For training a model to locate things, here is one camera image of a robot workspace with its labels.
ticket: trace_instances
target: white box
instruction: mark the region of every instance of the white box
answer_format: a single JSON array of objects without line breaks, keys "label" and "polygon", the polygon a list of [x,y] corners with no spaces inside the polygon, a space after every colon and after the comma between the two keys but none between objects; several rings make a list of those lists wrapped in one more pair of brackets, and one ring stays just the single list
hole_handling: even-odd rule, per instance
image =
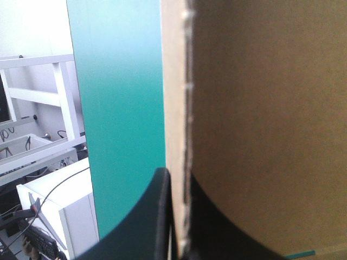
[{"label": "white box", "polygon": [[[23,209],[30,208],[29,193],[42,203],[58,183],[88,167],[87,158],[27,184],[18,185],[17,191]],[[68,259],[80,256],[99,241],[89,169],[71,177],[55,189],[42,206],[42,212],[67,248],[64,250],[57,242]],[[42,228],[53,238],[39,219],[34,221],[33,226]]]}]

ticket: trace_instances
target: cables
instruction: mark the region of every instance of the cables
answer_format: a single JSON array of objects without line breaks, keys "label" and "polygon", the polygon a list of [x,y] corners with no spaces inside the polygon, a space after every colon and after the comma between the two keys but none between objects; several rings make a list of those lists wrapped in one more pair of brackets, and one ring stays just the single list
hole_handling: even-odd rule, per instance
[{"label": "cables", "polygon": [[35,216],[34,216],[34,218],[33,218],[33,221],[31,221],[30,222],[30,224],[8,245],[8,246],[6,246],[6,248],[4,248],[4,250],[3,250],[3,252],[2,252],[2,254],[4,254],[9,248],[10,248],[10,246],[12,246],[13,245],[13,243],[14,242],[16,242],[30,227],[31,227],[31,225],[34,223],[34,221],[35,221],[35,219],[37,218],[37,216],[38,216],[38,214],[40,213],[40,211],[41,211],[41,208],[42,208],[42,206],[43,206],[43,204],[46,202],[46,200],[47,200],[47,198],[49,197],[49,195],[51,195],[52,194],[52,192],[53,191],[55,191],[55,189],[56,188],[58,188],[60,185],[62,185],[65,181],[67,181],[68,179],[70,179],[70,178],[72,178],[72,177],[74,177],[74,176],[76,176],[77,174],[79,174],[79,173],[81,173],[81,172],[84,172],[85,170],[87,170],[87,169],[89,169],[90,167],[87,167],[87,168],[85,168],[85,169],[83,169],[83,170],[81,170],[81,171],[79,171],[79,172],[76,172],[76,173],[74,173],[74,174],[72,174],[70,177],[68,177],[68,178],[66,178],[65,180],[63,180],[63,181],[61,181],[60,183],[58,183],[48,194],[47,194],[47,196],[44,198],[44,200],[43,200],[43,202],[42,202],[42,204],[41,204],[41,206],[40,206],[40,208],[38,209],[38,211],[36,212],[36,214],[35,214]]},{"label": "cables", "polygon": [[31,136],[29,136],[27,142],[25,143],[25,150],[30,150],[30,144],[31,144]]},{"label": "cables", "polygon": [[20,252],[22,252],[22,250],[21,250],[21,251],[19,251],[19,252],[16,252],[14,255],[16,256],[16,255],[18,255]]},{"label": "cables", "polygon": [[5,139],[7,139],[9,136],[10,136],[10,133],[11,134],[14,134],[15,133],[15,128],[14,127],[12,127],[12,130],[11,130],[11,128],[7,128],[7,130],[6,129],[3,129],[3,130],[0,130],[0,139],[3,141],[3,142],[5,142]]},{"label": "cables", "polygon": [[59,131],[57,132],[57,134],[60,136],[60,138],[61,138],[61,139],[64,139],[65,137],[64,137],[63,135],[61,135],[60,132],[66,133],[66,131],[65,131],[65,130],[59,130]]},{"label": "cables", "polygon": [[14,209],[14,212],[16,212],[16,210],[17,210],[20,206],[21,206],[20,204],[14,206],[13,208],[9,209],[8,211],[6,211],[6,212],[0,214],[0,217],[6,215],[7,213],[9,213],[9,212],[10,212],[11,210],[13,210],[13,209]]},{"label": "cables", "polygon": [[39,178],[39,177],[42,177],[44,176],[44,174],[48,171],[48,167],[46,167],[46,169],[44,169],[44,171],[39,174],[39,175],[34,175],[34,176],[26,176],[27,178]]}]

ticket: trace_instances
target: wire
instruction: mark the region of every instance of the wire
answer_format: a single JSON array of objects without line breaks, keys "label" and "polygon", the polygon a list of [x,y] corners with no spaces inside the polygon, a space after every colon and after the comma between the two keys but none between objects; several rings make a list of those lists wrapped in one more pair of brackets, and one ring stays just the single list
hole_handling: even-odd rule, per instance
[{"label": "wire", "polygon": [[9,128],[7,128],[7,129],[8,129],[8,131],[10,131],[11,134],[15,133],[15,128],[14,127],[12,127],[12,131]]},{"label": "wire", "polygon": [[60,132],[66,133],[66,131],[65,130],[59,130],[57,132],[57,134],[61,137],[61,139],[64,139],[64,137],[60,134]]},{"label": "wire", "polygon": [[0,214],[0,217],[2,217],[3,215],[6,215],[8,212],[10,212],[10,211],[13,210],[13,209],[15,209],[14,212],[16,212],[16,210],[17,210],[20,206],[21,206],[20,204],[14,206],[13,208],[9,209],[8,211],[6,211],[6,212]]},{"label": "wire", "polygon": [[25,143],[25,150],[28,151],[28,144],[29,144],[29,150],[30,150],[30,143],[31,143],[31,136],[29,136],[27,142]]},{"label": "wire", "polygon": [[18,255],[20,252],[22,252],[22,250],[21,250],[21,251],[19,251],[19,252],[16,252],[16,253],[15,253],[15,256],[16,256],[16,255]]},{"label": "wire", "polygon": [[42,202],[40,208],[38,209],[38,211],[36,212],[36,214],[35,214],[35,216],[34,216],[33,221],[31,221],[30,224],[29,224],[29,225],[28,225],[28,226],[27,226],[27,227],[26,227],[26,228],[25,228],[25,229],[24,229],[24,230],[23,230],[23,231],[22,231],[22,232],[21,232],[21,233],[20,233],[20,234],[19,234],[8,246],[6,246],[6,248],[4,248],[2,254],[4,254],[4,253],[10,248],[10,246],[12,246],[13,243],[16,242],[16,241],[27,231],[27,229],[31,227],[31,225],[34,223],[35,219],[37,218],[38,214],[40,213],[43,204],[46,202],[46,200],[47,200],[47,198],[49,197],[49,195],[51,195],[51,193],[52,193],[53,191],[55,191],[56,188],[58,188],[60,185],[62,185],[62,184],[63,184],[65,181],[67,181],[68,179],[70,179],[70,178],[76,176],[77,174],[79,174],[79,173],[81,173],[81,172],[84,172],[85,170],[87,170],[87,169],[89,169],[89,168],[90,168],[90,167],[87,167],[87,168],[85,168],[85,169],[83,169],[83,170],[81,170],[81,171],[79,171],[79,172],[76,172],[76,173],[72,174],[70,177],[68,177],[68,178],[66,178],[65,180],[63,180],[63,181],[61,181],[60,183],[58,183],[58,184],[47,194],[47,196],[44,198],[44,200],[43,200],[43,202]]},{"label": "wire", "polygon": [[34,176],[27,176],[27,178],[37,178],[37,177],[41,177],[43,176],[46,172],[48,171],[48,167],[46,167],[46,169],[44,169],[44,171],[39,174],[39,175],[34,175]]}]

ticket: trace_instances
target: keyboard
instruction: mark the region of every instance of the keyboard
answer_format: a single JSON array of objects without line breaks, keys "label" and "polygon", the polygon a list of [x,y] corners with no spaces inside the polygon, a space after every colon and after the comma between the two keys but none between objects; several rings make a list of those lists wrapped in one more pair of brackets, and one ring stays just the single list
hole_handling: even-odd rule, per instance
[{"label": "keyboard", "polygon": [[[18,222],[18,227],[21,231],[23,231],[28,225],[28,222],[25,220],[20,220]],[[37,248],[41,254],[45,255],[51,260],[55,260],[56,257],[59,256],[56,241],[49,235],[42,232],[39,228],[30,226],[30,228],[28,228],[24,234],[29,239],[30,244]]]}]

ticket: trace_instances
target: black curved object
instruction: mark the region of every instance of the black curved object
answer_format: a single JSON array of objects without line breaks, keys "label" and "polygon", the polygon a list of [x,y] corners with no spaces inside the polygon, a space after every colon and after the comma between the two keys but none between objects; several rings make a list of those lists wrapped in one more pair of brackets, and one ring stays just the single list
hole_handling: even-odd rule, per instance
[{"label": "black curved object", "polygon": [[209,199],[194,176],[191,195],[191,250],[186,260],[285,259],[234,225]]},{"label": "black curved object", "polygon": [[[158,168],[147,190],[125,219],[78,259],[167,260],[171,226],[170,174],[167,169]],[[177,259],[175,233],[172,235],[172,259]]]}]

